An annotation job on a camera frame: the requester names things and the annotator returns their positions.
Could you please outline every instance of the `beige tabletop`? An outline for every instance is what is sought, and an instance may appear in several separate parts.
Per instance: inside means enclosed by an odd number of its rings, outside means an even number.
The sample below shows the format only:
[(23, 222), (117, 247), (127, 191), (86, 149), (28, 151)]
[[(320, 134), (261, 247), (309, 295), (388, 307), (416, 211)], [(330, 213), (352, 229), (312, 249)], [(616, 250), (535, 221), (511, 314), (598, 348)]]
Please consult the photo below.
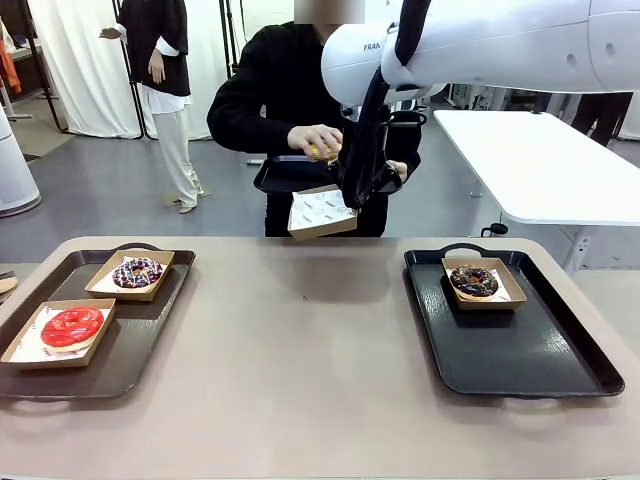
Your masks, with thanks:
[(640, 364), (535, 243), (473, 240), (534, 259), (625, 378), (621, 396), (516, 401), (448, 391), (407, 301), (403, 253), (459, 239), (76, 239), (0, 307), (0, 323), (68, 252), (132, 240), (197, 253), (140, 384), (115, 401), (0, 402), (0, 472), (105, 480), (640, 473)]

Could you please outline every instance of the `white pants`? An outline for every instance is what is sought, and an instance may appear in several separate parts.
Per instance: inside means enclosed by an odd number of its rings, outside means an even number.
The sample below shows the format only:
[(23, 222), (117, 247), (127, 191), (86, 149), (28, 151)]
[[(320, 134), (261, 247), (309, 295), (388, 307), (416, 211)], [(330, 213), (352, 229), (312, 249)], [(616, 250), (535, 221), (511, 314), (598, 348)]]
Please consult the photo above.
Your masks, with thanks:
[(198, 205), (198, 193), (202, 186), (189, 161), (189, 124), (187, 110), (154, 114), (162, 156), (173, 183), (178, 188), (178, 199), (183, 207)]

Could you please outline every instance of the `person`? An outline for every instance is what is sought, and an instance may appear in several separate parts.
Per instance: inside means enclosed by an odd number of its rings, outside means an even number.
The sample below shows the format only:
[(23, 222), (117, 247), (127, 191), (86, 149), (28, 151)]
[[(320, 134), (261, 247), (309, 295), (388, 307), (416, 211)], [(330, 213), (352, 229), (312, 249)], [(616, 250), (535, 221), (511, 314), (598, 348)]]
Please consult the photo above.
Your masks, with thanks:
[(633, 93), (583, 95), (571, 126), (587, 135), (597, 121), (591, 139), (606, 147), (618, 124), (624, 122), (632, 98)]
[(189, 160), (186, 107), (191, 90), (184, 0), (124, 0), (118, 23), (103, 29), (100, 38), (121, 39), (127, 45), (133, 79), (142, 84), (162, 155), (178, 189), (179, 212), (191, 212), (203, 191)]
[[(324, 85), (320, 66), (324, 44), (340, 27), (335, 20), (344, 20), (344, 15), (327, 18), (320, 12), (338, 12), (340, 1), (314, 0), (311, 6), (316, 15), (310, 17), (316, 23), (268, 26), (247, 43), (235, 75), (219, 89), (208, 115), (216, 142), (230, 150), (269, 157), (303, 153), (312, 159), (313, 147), (324, 159), (340, 145), (348, 151), (355, 124), (342, 117), (340, 104)], [(417, 128), (408, 139), (408, 131), (401, 130), (390, 129), (386, 154), (394, 159), (390, 165), (406, 181), (420, 164), (417, 147), (421, 131)], [(287, 162), (287, 168), (293, 179), (291, 191), (335, 183), (322, 162)], [(291, 193), (267, 195), (267, 237), (290, 236), (291, 203)], [(357, 230), (343, 236), (382, 236), (387, 211), (388, 197), (372, 196), (358, 215)]]

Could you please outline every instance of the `black clothing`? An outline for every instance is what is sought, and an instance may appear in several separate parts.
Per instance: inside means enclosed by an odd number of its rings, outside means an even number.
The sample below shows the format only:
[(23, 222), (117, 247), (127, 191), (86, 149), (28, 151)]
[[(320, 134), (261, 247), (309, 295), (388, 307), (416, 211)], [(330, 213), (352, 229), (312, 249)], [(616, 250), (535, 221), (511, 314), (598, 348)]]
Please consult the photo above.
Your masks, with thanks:
[(583, 95), (572, 126), (587, 135), (598, 121), (591, 139), (605, 147), (614, 136), (616, 126), (624, 122), (633, 93), (607, 93)]
[[(127, 50), (136, 82), (178, 97), (191, 95), (184, 0), (124, 0), (118, 23), (127, 29)], [(155, 84), (149, 73), (149, 60), (160, 37), (180, 54), (162, 57), (166, 79)]]
[[(312, 25), (286, 23), (263, 28), (245, 46), (236, 74), (218, 91), (209, 111), (213, 139), (225, 148), (268, 156), (301, 155), (289, 148), (287, 136), (296, 126), (324, 124), (344, 131), (348, 151), (355, 124), (340, 114), (340, 104), (329, 95), (322, 80), (323, 46)], [(260, 116), (266, 107), (266, 118)], [(420, 164), (417, 146), (420, 129), (392, 128), (387, 158), (405, 162), (409, 174)], [(318, 164), (295, 168), (301, 191), (318, 186)], [(324, 185), (335, 183), (326, 174)], [(288, 236), (290, 194), (268, 195), (267, 236)], [(380, 236), (387, 220), (387, 198), (372, 198), (358, 218), (358, 231), (349, 235)]]

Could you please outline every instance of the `black serving tray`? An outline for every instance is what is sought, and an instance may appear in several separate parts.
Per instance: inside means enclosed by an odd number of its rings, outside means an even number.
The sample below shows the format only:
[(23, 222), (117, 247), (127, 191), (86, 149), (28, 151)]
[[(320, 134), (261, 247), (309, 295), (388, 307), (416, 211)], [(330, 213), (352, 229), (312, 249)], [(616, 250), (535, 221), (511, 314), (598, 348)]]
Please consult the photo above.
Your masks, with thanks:
[[(89, 280), (117, 250), (159, 249), (143, 244), (113, 250), (70, 253), (0, 327), (4, 352), (42, 302), (93, 298), (84, 290)], [(167, 320), (195, 253), (176, 251), (173, 265), (152, 302), (116, 302), (114, 317), (91, 363), (82, 368), (16, 370), (0, 364), (0, 398), (61, 401), (119, 397), (138, 382)]]
[[(460, 310), (441, 259), (462, 248), (501, 259), (527, 302), (515, 311)], [(621, 375), (527, 254), (457, 244), (409, 251), (405, 261), (409, 294), (417, 297), (440, 377), (451, 390), (531, 399), (624, 390)]]
[[(336, 184), (324, 162), (312, 163), (304, 156), (267, 158), (253, 180), (253, 186), (267, 195), (291, 194)], [(389, 196), (402, 189), (400, 178), (387, 172), (375, 185), (376, 195)]]

